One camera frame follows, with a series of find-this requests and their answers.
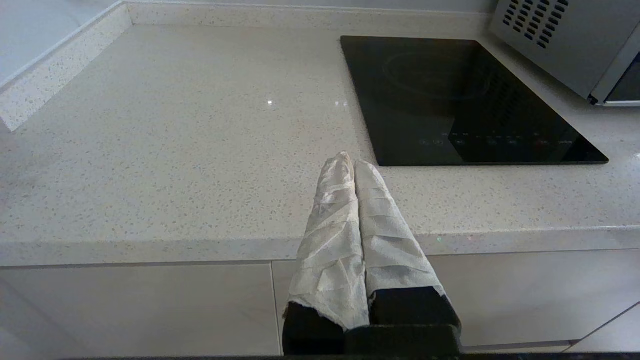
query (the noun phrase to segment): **microwave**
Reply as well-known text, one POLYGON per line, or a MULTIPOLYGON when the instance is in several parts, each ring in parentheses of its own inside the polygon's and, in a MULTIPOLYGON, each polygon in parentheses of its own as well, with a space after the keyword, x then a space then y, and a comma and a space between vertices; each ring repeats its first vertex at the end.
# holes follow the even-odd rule
POLYGON ((491 32, 599 106, 640 106, 639 0, 500 0, 491 32))

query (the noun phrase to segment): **cabinet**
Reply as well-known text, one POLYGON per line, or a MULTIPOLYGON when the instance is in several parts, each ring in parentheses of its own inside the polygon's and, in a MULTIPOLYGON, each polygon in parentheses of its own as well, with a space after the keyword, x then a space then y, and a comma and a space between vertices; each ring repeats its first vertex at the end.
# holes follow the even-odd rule
POLYGON ((567 352, 640 352, 640 304, 572 346, 567 352))
MULTIPOLYGON (((582 339, 640 300, 640 250, 429 260, 462 321, 466 347, 582 339)), ((280 316, 294 271, 293 261, 273 262, 280 316)))
POLYGON ((86 356, 277 355, 271 267, 0 270, 86 356))
POLYGON ((86 349, 0 279, 0 359, 63 359, 86 349))

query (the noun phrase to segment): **induction cooktop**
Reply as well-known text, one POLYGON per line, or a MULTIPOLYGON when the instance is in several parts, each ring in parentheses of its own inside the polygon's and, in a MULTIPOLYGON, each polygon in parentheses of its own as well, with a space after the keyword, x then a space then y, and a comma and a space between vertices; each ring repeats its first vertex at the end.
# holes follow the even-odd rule
POLYGON ((609 162, 475 41, 340 41, 380 166, 609 162))

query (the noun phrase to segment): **speckled surface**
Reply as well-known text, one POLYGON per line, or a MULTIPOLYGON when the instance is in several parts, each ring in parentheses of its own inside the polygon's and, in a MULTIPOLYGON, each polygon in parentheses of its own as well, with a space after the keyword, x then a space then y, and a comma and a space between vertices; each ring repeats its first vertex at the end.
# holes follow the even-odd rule
POLYGON ((477 34, 489 26, 486 13, 429 12, 311 6, 129 2, 131 20, 141 25, 241 26, 322 29, 368 34, 477 34))
POLYGON ((16 130, 131 27, 126 4, 117 4, 18 78, 0 88, 0 119, 16 130))
MULTIPOLYGON (((127 30, 0 135, 0 266, 294 258, 324 161, 374 161, 343 34, 127 30)), ((640 109, 593 108, 481 41, 611 162, 382 168, 424 250, 640 247, 640 109)))

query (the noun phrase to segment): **white speckled countertop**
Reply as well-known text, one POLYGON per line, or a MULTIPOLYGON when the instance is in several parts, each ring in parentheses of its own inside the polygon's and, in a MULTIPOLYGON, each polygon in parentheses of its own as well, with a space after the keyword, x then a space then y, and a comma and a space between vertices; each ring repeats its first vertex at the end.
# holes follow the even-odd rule
MULTIPOLYGON (((325 159, 374 161, 343 34, 127 30, 0 135, 0 266, 294 258, 325 159)), ((479 40, 611 162, 381 168, 424 250, 639 248, 640 109, 479 40)))

